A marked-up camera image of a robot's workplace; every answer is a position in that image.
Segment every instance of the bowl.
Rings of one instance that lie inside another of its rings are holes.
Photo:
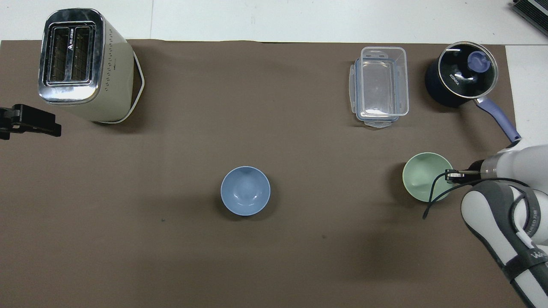
[[[411,196],[428,202],[432,182],[446,169],[453,169],[453,167],[443,156],[431,152],[419,153],[411,157],[403,167],[403,185]],[[432,199],[451,187],[453,184],[447,183],[444,177],[438,179]]]
[[[241,166],[231,170],[221,183],[226,208],[240,216],[260,212],[270,199],[270,182],[259,169]]]

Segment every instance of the bowl rim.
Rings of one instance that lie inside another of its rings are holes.
[[[224,186],[225,184],[225,180],[226,178],[234,171],[238,170],[238,169],[243,169],[243,168],[251,168],[251,169],[254,169],[256,171],[258,171],[265,179],[266,179],[266,183],[268,184],[268,196],[266,197],[266,201],[265,203],[255,212],[251,213],[251,214],[241,214],[241,213],[236,213],[234,210],[232,210],[231,208],[228,207],[228,205],[226,205],[226,202],[225,202],[225,199],[222,197],[222,187]],[[233,212],[234,214],[236,215],[240,215],[240,216],[251,216],[251,215],[255,215],[257,214],[258,212],[262,211],[262,209],[265,208],[265,206],[268,204],[269,200],[270,200],[270,192],[271,192],[271,188],[270,188],[270,181],[268,179],[268,177],[266,176],[266,174],[264,172],[262,172],[261,170],[255,168],[255,167],[252,167],[252,166],[239,166],[239,167],[236,167],[232,170],[230,170],[226,175],[225,177],[222,179],[222,182],[221,182],[221,190],[220,190],[220,193],[221,193],[221,200],[222,200],[222,203],[224,204],[224,206],[231,212]]]
[[[435,156],[438,156],[438,157],[441,157],[445,162],[447,162],[447,164],[449,165],[449,168],[450,169],[453,169],[453,165],[451,165],[451,163],[447,160],[447,158],[441,156],[440,154],[438,153],[434,153],[434,152],[421,152],[421,153],[418,153],[418,154],[415,154],[413,157],[411,157],[410,159],[407,160],[405,166],[403,166],[403,170],[402,170],[402,182],[403,182],[403,187],[406,188],[407,192],[415,199],[419,200],[419,201],[422,201],[422,202],[428,202],[428,200],[422,200],[422,199],[419,199],[417,198],[417,196],[415,196],[414,194],[412,194],[410,191],[409,191],[409,188],[407,188],[407,185],[406,185],[406,181],[405,181],[405,173],[406,173],[406,170],[407,170],[407,165],[409,164],[410,161],[412,161],[415,157],[417,156],[421,156],[421,155],[424,155],[424,154],[434,154]],[[445,194],[443,197],[441,197],[440,199],[438,199],[438,201],[440,200],[443,200],[445,197],[447,197],[447,194]]]

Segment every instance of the toaster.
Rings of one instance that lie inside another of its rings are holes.
[[[141,89],[132,104],[134,59]],[[54,12],[45,22],[38,93],[48,104],[84,119],[119,123],[144,87],[129,43],[94,9]]]

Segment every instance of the toaster slot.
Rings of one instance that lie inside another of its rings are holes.
[[[65,80],[67,47],[69,45],[69,28],[56,27],[53,29],[53,45],[51,53],[50,81]]]
[[[74,51],[72,54],[72,81],[86,81],[89,79],[90,69],[90,27],[77,27],[74,34]]]

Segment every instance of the green bowl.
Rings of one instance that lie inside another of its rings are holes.
[[[453,167],[443,156],[430,152],[419,153],[411,157],[405,167],[403,167],[403,185],[411,196],[428,202],[432,182],[438,175],[444,173],[446,169],[453,169]],[[445,178],[441,177],[436,182],[432,199],[451,187],[453,187],[453,184],[447,183]]]

